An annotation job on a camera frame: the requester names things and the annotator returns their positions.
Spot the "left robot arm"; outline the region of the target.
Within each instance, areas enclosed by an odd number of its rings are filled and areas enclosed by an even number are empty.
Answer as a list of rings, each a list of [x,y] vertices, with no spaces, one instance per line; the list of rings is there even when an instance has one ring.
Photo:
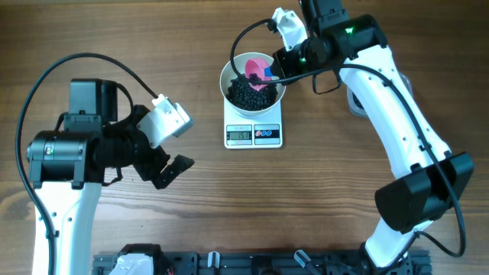
[[[158,95],[152,109],[131,103],[129,116],[118,120],[118,93],[126,91],[110,80],[73,79],[64,128],[41,131],[28,146],[28,179],[53,225],[56,274],[90,271],[96,206],[109,185],[106,169],[120,181],[122,168],[134,167],[143,181],[164,189],[194,164],[161,147],[192,127],[183,107]]]

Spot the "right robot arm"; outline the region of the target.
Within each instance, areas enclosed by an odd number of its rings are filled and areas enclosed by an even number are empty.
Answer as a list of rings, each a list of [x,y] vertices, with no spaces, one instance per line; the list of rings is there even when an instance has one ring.
[[[283,84],[332,71],[364,109],[394,181],[379,189],[377,227],[364,243],[367,272],[399,267],[413,242],[447,210],[465,231],[459,199],[474,171],[434,132],[398,72],[387,37],[370,15],[350,18],[339,1],[303,1],[299,14],[276,9],[268,25],[283,40],[270,73]]]

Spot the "pink scoop blue handle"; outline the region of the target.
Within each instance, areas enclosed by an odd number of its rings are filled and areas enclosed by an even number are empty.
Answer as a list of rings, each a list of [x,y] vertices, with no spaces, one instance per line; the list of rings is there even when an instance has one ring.
[[[270,71],[270,64],[264,58],[255,57],[246,62],[245,76],[251,81],[250,86],[260,91],[266,86],[260,82],[270,81],[274,75]]]

